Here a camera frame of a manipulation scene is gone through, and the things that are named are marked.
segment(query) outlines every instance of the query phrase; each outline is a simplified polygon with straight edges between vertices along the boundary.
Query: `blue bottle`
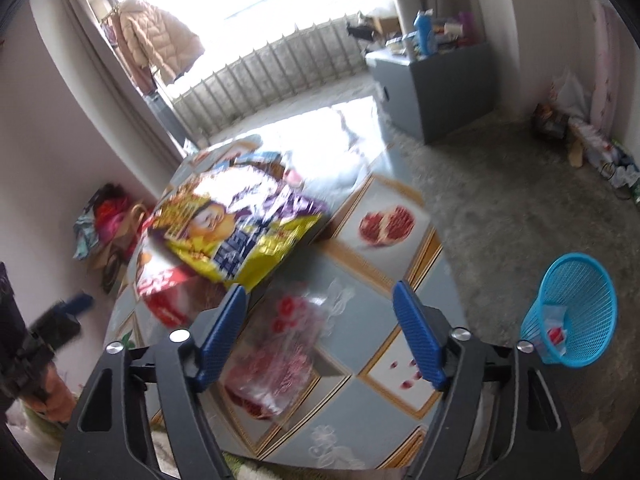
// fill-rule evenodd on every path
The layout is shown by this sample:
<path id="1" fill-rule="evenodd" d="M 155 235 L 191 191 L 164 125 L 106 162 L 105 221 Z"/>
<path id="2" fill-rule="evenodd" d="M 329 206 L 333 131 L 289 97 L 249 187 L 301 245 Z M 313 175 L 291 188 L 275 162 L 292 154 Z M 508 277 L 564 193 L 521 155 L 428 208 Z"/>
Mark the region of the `blue bottle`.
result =
<path id="1" fill-rule="evenodd" d="M 435 33 L 431 26 L 433 10 L 419 10 L 415 17 L 414 27 L 418 33 L 418 46 L 424 56 L 432 56 L 438 52 Z"/>

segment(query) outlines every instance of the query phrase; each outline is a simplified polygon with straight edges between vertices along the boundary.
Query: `metal screw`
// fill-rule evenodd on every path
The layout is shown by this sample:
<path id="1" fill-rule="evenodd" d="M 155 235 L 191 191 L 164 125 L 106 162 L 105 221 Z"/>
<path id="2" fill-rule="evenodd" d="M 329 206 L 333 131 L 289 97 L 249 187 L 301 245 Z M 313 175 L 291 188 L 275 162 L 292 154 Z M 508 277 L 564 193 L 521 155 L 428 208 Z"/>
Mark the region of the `metal screw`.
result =
<path id="1" fill-rule="evenodd" d="M 187 339 L 190 337 L 191 334 L 189 333 L 189 331 L 183 328 L 174 330 L 169 334 L 169 339 L 174 343 L 182 343 L 183 341 L 187 341 Z"/>
<path id="2" fill-rule="evenodd" d="M 518 341 L 516 348 L 525 354 L 530 354 L 535 350 L 535 346 L 529 341 Z"/>
<path id="3" fill-rule="evenodd" d="M 107 345 L 107 354 L 117 354 L 124 350 L 124 345 L 120 341 L 114 341 Z"/>
<path id="4" fill-rule="evenodd" d="M 471 332 L 466 328 L 454 328 L 451 331 L 451 337 L 458 341 L 469 341 L 471 339 Z"/>

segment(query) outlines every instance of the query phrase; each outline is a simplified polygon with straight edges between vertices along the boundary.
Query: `cardboard box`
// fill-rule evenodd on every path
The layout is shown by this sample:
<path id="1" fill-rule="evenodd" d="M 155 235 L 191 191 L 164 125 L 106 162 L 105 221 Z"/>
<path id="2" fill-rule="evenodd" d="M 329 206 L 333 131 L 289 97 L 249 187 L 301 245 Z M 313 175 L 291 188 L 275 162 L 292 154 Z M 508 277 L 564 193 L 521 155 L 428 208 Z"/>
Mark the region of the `cardboard box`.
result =
<path id="1" fill-rule="evenodd" d="M 371 25 L 380 36 L 387 37 L 394 35 L 396 32 L 402 32 L 400 20 L 397 18 L 372 18 Z"/>

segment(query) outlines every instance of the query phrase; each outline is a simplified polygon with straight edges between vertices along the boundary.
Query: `yellow snack bag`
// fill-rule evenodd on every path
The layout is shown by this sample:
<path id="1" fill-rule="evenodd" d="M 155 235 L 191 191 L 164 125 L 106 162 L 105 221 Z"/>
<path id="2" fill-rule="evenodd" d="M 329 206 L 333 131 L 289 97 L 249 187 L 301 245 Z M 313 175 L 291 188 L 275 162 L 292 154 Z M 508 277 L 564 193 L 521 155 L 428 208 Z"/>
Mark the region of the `yellow snack bag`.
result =
<path id="1" fill-rule="evenodd" d="M 253 166 L 231 166 L 180 186 L 150 232 L 196 272 L 251 290 L 304 235 L 319 231 L 327 213 L 324 202 Z"/>

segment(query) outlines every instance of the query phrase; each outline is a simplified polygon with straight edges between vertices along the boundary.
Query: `beige jacket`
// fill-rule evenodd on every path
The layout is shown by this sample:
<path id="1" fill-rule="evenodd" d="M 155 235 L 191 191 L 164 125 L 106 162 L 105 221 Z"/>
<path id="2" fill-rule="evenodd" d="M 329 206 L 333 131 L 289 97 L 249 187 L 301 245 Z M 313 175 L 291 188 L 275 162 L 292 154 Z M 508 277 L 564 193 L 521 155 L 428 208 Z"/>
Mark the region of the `beige jacket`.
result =
<path id="1" fill-rule="evenodd" d="M 204 54 L 200 38 L 183 22 L 144 0 L 122 2 L 120 23 L 135 62 L 158 68 L 165 85 L 188 72 Z"/>

